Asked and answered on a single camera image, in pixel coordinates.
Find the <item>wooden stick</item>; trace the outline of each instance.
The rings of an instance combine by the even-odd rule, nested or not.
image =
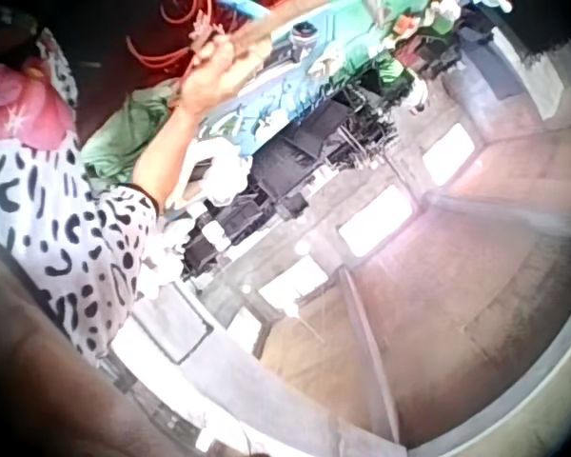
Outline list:
[[[232,44],[235,47],[235,56],[241,56],[250,46],[267,38],[279,27],[328,2],[329,0],[286,0],[271,10],[267,16],[245,24],[233,33]]]

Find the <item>leopard print shirt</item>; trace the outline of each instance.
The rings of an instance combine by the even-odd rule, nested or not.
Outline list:
[[[73,107],[67,62],[54,41],[45,43],[53,52],[43,56],[52,62],[50,82]],[[9,106],[9,119],[18,109]],[[156,207],[139,189],[92,198],[73,131],[56,149],[32,147],[16,135],[0,138],[0,245],[41,290],[50,320],[92,363],[130,313],[155,223]]]

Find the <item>person in green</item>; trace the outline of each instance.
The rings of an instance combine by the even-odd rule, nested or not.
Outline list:
[[[427,83],[414,70],[388,53],[377,59],[375,68],[384,97],[400,99],[401,106],[413,115],[424,111],[429,95]]]

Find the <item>wall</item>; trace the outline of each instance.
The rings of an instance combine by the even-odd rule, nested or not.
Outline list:
[[[542,120],[527,92],[498,100],[480,71],[465,55],[462,63],[461,70],[443,76],[444,88],[463,107],[487,144],[571,128],[571,85],[566,71],[560,71],[563,91],[559,107],[552,118]]]
[[[360,351],[338,286],[301,309],[301,321],[285,318],[273,326],[261,364],[291,387],[354,426],[370,428]]]
[[[503,140],[478,159],[450,195],[571,214],[571,129]]]
[[[571,434],[571,317],[540,360],[502,397],[411,457],[552,455]]]
[[[213,331],[179,365],[169,361],[143,327],[128,319],[112,349],[137,379],[196,427],[239,451],[273,457],[404,457],[405,449],[340,420],[244,352],[181,283],[165,288],[161,303],[173,322],[198,325],[194,308]],[[154,326],[170,330],[170,321]]]
[[[486,407],[552,341],[571,311],[571,242],[432,209],[354,278],[415,446]]]

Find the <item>window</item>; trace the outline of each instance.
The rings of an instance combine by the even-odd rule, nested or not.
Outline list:
[[[474,151],[474,142],[461,124],[453,126],[423,156],[425,166],[438,186],[446,183]]]
[[[412,215],[408,199],[389,186],[367,207],[359,211],[341,228],[339,233],[358,257],[368,254]]]
[[[306,255],[293,267],[263,286],[259,292],[272,306],[284,309],[325,281],[327,281],[325,272],[309,255]]]
[[[232,320],[226,333],[244,349],[251,354],[258,340],[258,335],[262,329],[262,324],[247,308],[241,308]]]

